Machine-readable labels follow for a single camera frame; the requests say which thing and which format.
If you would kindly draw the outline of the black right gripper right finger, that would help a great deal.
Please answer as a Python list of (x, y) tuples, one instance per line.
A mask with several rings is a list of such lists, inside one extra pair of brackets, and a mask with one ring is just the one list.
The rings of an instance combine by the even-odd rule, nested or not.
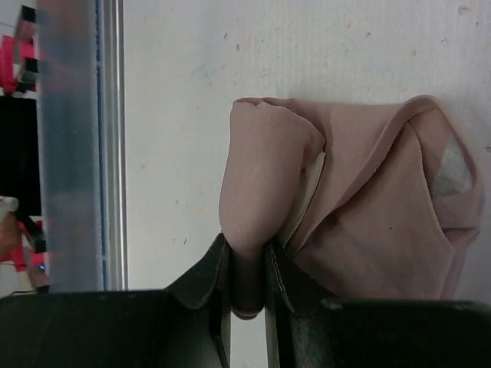
[(468, 301), (344, 300), (265, 249), (270, 367), (488, 367), (490, 308)]

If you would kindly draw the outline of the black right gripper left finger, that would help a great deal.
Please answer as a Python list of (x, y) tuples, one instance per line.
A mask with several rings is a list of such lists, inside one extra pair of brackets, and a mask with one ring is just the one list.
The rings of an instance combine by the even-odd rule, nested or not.
[(3, 367), (228, 367), (229, 246), (162, 290), (1, 300)]

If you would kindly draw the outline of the pink underwear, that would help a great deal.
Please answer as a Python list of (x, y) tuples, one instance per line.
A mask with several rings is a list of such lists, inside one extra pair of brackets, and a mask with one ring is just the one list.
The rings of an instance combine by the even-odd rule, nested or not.
[(230, 112), (219, 223), (232, 309), (265, 306), (265, 246), (336, 297), (449, 300), (479, 231), (483, 185), (442, 103), (246, 97)]

